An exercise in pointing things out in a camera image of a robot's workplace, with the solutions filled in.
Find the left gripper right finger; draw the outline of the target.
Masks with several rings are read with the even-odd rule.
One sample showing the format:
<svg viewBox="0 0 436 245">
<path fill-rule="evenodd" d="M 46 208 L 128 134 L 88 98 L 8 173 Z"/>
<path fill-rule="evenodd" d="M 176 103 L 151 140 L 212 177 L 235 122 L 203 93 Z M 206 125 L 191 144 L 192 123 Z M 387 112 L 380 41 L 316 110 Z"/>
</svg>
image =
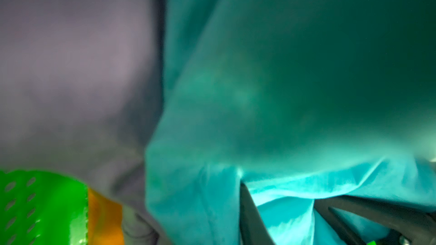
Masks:
<svg viewBox="0 0 436 245">
<path fill-rule="evenodd" d="M 335 210 L 349 212 L 390 229 L 377 245 L 434 245 L 436 214 L 368 198 L 338 196 L 318 199 L 314 208 L 347 245 L 365 242 Z"/>
</svg>

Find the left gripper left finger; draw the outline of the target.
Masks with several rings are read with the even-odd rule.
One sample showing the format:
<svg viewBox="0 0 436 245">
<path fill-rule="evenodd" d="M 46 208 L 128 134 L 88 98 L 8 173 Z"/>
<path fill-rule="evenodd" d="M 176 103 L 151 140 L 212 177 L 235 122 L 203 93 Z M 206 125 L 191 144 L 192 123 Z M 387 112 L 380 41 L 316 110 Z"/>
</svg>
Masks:
<svg viewBox="0 0 436 245">
<path fill-rule="evenodd" d="M 240 186 L 240 233 L 243 245 L 274 245 L 246 185 Z"/>
</svg>

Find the orange pants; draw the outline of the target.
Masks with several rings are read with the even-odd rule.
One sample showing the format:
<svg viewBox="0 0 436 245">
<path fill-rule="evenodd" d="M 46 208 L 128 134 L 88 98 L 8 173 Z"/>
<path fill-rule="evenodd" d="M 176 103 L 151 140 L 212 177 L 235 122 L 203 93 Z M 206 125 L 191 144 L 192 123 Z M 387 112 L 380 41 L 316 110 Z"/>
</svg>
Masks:
<svg viewBox="0 0 436 245">
<path fill-rule="evenodd" d="M 124 245 L 121 230 L 122 207 L 88 189 L 88 244 Z"/>
</svg>

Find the teal pants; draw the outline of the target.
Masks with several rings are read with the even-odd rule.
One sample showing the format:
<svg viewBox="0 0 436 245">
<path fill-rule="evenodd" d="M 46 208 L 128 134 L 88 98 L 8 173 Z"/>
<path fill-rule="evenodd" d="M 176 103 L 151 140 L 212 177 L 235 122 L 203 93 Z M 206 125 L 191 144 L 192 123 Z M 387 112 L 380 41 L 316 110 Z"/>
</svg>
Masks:
<svg viewBox="0 0 436 245">
<path fill-rule="evenodd" d="M 436 0 L 166 0 L 146 207 L 236 245 L 245 183 L 279 245 L 339 245 L 315 201 L 436 208 Z"/>
</svg>

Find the green plastic basket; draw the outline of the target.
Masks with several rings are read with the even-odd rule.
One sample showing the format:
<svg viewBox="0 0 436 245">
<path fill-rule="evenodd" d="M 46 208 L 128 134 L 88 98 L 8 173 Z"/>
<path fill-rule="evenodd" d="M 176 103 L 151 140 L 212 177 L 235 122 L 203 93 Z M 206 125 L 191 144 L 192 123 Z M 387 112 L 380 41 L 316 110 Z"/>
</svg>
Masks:
<svg viewBox="0 0 436 245">
<path fill-rule="evenodd" d="M 88 190 L 41 171 L 1 172 L 2 245 L 86 245 Z"/>
</svg>

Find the purple pants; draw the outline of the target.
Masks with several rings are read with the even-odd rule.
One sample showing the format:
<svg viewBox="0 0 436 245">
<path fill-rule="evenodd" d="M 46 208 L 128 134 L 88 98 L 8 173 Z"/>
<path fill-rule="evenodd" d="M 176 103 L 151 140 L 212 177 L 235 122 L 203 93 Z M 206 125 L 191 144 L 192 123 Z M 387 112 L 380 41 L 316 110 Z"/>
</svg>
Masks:
<svg viewBox="0 0 436 245">
<path fill-rule="evenodd" d="M 162 245 L 144 149 L 162 112 L 165 0 L 1 0 L 1 169 L 77 178 Z"/>
</svg>

